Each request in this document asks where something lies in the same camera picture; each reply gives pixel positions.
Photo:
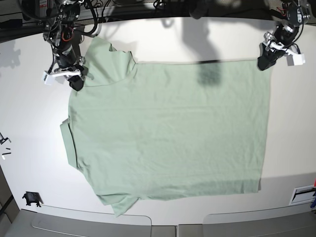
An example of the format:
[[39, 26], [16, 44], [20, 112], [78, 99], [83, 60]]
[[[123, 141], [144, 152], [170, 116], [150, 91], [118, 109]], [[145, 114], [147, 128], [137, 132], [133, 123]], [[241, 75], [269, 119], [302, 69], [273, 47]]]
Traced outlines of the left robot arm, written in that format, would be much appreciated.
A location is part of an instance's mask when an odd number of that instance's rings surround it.
[[301, 52], [296, 41], [301, 36], [304, 25], [310, 19], [309, 3], [306, 0], [292, 0], [282, 3], [282, 8], [276, 12], [281, 21], [275, 30], [265, 32], [264, 40], [260, 44], [260, 56], [257, 67], [264, 71], [274, 66], [281, 57], [287, 58], [289, 66], [305, 64], [304, 53]]

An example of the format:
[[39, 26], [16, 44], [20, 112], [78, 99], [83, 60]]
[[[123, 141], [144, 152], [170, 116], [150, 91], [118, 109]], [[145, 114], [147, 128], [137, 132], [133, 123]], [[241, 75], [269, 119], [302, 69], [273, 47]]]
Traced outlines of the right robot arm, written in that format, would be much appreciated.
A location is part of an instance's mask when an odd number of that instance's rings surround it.
[[[44, 24], [42, 36], [44, 41], [50, 44], [52, 51], [52, 64], [43, 72], [42, 80], [46, 85], [51, 85], [58, 79], [65, 79], [74, 91], [80, 91], [84, 86], [84, 57], [75, 53], [71, 43], [75, 32], [82, 36], [93, 37], [98, 27], [98, 19], [90, 0], [57, 0], [56, 10], [50, 10], [45, 17], [32, 14], [17, 1], [22, 13], [31, 19], [41, 21]], [[80, 31], [75, 22], [79, 19], [80, 8], [87, 5], [92, 13], [94, 25], [89, 32]]]

